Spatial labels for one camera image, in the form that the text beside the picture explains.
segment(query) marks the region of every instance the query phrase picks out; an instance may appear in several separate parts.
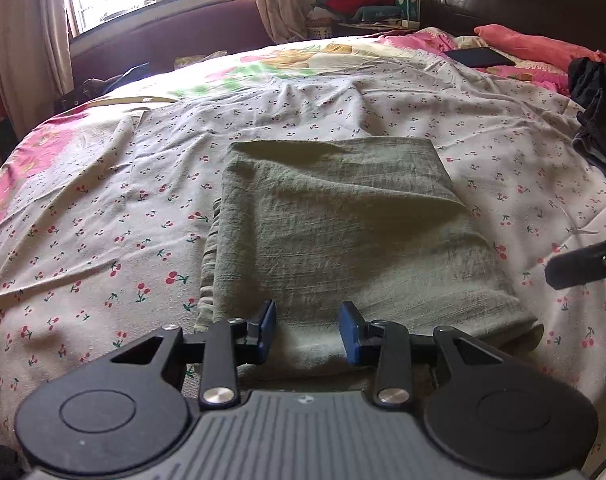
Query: bed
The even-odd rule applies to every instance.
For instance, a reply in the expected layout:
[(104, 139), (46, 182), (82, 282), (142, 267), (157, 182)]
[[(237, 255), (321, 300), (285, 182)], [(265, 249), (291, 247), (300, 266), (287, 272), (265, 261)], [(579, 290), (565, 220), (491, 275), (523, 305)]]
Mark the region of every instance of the bed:
[(0, 169), (2, 444), (17, 447), (14, 412), (41, 381), (164, 322), (193, 326), (231, 142), (418, 136), (544, 327), (528, 359), (595, 403), (586, 469), (606, 456), (606, 280), (564, 291), (544, 280), (554, 254), (606, 239), (606, 181), (571, 149), (580, 107), (546, 85), (393, 43), (213, 59), (119, 88), (20, 143)]

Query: green towel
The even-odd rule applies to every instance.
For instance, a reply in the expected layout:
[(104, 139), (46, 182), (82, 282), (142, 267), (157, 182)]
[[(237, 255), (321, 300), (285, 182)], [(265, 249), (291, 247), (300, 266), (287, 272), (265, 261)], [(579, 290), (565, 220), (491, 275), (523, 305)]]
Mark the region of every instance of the green towel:
[(496, 345), (532, 336), (536, 318), (428, 140), (235, 142), (222, 186), (195, 329), (250, 317), (272, 298), (277, 336), (257, 379), (346, 371), (344, 300), (413, 333), (449, 324)]

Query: bedsheet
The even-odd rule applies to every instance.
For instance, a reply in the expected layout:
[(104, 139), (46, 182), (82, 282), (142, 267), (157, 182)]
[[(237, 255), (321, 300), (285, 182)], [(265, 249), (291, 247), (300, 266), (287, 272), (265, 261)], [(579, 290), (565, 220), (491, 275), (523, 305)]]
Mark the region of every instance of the bedsheet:
[[(578, 106), (421, 50), (341, 38), (214, 59), (119, 88), (29, 134), (0, 170), (0, 442), (20, 400), (164, 322), (193, 326), (234, 140), (420, 136), (544, 325), (530, 359), (596, 405), (606, 455), (606, 280), (544, 281), (606, 238), (606, 181), (570, 145)], [(196, 381), (189, 368), (186, 391)]]

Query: black bracket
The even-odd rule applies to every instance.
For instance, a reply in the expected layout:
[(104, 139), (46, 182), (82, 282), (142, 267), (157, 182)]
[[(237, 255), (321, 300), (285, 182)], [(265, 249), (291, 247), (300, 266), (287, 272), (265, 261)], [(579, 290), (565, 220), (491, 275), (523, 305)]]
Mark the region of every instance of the black bracket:
[(367, 322), (352, 301), (341, 304), (339, 332), (351, 364), (378, 365), (372, 401), (380, 408), (403, 410), (413, 401), (413, 362), (436, 366), (432, 336), (411, 334), (403, 325), (382, 319)]

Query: metal screw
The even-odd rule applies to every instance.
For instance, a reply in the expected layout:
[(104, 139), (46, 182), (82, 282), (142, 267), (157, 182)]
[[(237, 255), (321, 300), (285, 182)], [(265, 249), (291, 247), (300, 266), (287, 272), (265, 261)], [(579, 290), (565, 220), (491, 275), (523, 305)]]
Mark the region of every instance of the metal screw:
[(234, 391), (225, 386), (210, 388), (209, 390), (205, 390), (205, 393), (203, 394), (203, 399), (208, 404), (225, 404), (234, 399), (234, 397)]
[(386, 388), (379, 392), (379, 400), (385, 404), (403, 404), (410, 394), (402, 388)]

